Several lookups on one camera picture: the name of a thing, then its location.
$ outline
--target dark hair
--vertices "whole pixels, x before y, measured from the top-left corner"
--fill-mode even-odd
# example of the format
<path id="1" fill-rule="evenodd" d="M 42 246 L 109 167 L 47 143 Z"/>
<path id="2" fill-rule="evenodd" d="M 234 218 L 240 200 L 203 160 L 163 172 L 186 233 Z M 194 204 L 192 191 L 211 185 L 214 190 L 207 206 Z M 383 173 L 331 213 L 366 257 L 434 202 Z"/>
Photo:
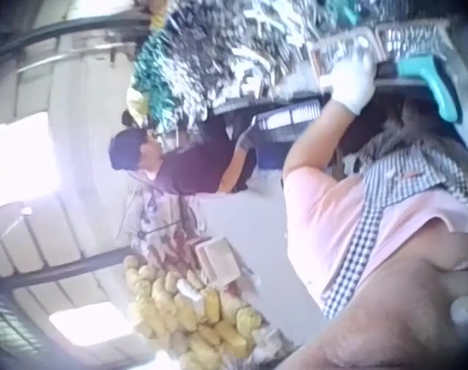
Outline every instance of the dark hair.
<path id="1" fill-rule="evenodd" d="M 110 140 L 109 157 L 114 170 L 135 171 L 140 163 L 140 147 L 147 140 L 146 129 L 125 129 Z"/>
<path id="2" fill-rule="evenodd" d="M 120 122 L 126 127 L 136 127 L 136 121 L 128 109 L 123 111 L 123 115 L 120 117 Z"/>

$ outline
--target hand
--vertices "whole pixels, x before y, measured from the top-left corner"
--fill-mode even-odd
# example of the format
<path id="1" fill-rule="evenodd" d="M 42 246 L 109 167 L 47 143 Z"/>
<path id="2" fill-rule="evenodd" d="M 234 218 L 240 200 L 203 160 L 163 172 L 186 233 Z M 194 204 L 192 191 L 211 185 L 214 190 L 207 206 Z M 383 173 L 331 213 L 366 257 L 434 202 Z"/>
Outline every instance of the hand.
<path id="1" fill-rule="evenodd" d="M 356 116 L 374 95 L 375 62 L 369 54 L 338 62 L 332 71 L 332 99 L 350 109 Z"/>
<path id="2" fill-rule="evenodd" d="M 253 123 L 239 136 L 235 144 L 236 147 L 239 147 L 246 152 L 254 148 L 258 143 L 260 130 L 254 119 Z"/>

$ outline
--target person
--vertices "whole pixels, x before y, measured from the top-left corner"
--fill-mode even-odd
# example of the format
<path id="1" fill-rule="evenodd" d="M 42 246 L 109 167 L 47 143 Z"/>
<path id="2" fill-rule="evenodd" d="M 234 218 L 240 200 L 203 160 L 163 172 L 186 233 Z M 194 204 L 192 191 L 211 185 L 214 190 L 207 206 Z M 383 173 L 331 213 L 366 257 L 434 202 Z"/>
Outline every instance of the person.
<path id="1" fill-rule="evenodd" d="M 164 193 L 187 196 L 243 191 L 256 165 L 252 148 L 257 127 L 251 125 L 252 119 L 252 109 L 230 117 L 210 113 L 200 124 L 204 134 L 201 143 L 163 153 L 146 128 L 135 127 L 124 112 L 123 124 L 131 127 L 111 140 L 110 162 L 114 170 L 143 171 Z M 227 121 L 234 127 L 232 140 L 226 131 Z"/>
<path id="2" fill-rule="evenodd" d="M 468 350 L 463 145 L 391 125 L 357 152 L 358 173 L 325 173 L 374 76 L 367 55 L 337 63 L 332 99 L 285 161 L 288 257 L 330 322 L 278 370 L 453 368 Z"/>

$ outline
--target pink shirt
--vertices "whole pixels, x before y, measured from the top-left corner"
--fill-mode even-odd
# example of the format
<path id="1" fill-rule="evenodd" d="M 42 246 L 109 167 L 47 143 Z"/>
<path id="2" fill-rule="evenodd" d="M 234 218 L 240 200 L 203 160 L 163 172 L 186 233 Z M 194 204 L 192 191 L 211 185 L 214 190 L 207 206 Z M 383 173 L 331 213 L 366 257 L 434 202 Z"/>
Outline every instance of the pink shirt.
<path id="1" fill-rule="evenodd" d="M 315 168 L 290 173 L 284 183 L 288 258 L 309 293 L 323 307 L 364 205 L 359 175 L 343 181 Z M 445 190 L 435 189 L 387 207 L 361 284 L 428 220 L 442 219 L 449 231 L 468 233 L 468 209 Z"/>

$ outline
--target white glove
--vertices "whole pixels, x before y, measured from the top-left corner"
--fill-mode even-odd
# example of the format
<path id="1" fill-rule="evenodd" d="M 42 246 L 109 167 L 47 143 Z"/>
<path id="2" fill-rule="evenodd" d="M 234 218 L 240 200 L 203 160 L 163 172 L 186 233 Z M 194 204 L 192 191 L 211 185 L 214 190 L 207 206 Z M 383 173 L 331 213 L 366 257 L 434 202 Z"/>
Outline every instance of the white glove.
<path id="1" fill-rule="evenodd" d="M 356 116 L 374 95 L 375 63 L 370 55 L 338 62 L 332 70 L 332 99 L 350 109 Z"/>

